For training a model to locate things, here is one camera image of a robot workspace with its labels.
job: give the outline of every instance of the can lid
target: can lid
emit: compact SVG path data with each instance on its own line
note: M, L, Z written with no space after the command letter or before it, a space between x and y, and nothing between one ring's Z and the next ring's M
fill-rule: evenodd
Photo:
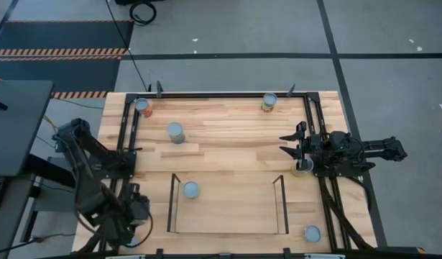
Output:
M307 242L318 242L321 239L320 230L313 225L310 225L304 230L304 238Z
M195 198L198 196L198 183L190 181L184 184L184 196L187 198Z
M149 101L144 98L139 98L136 101L134 101L134 108L138 110L146 109L149 106Z
M273 105L277 103L277 96L272 93L266 93L264 95L264 102L269 105Z
M183 126L179 122L171 122L168 126L168 134L178 136L183 133Z

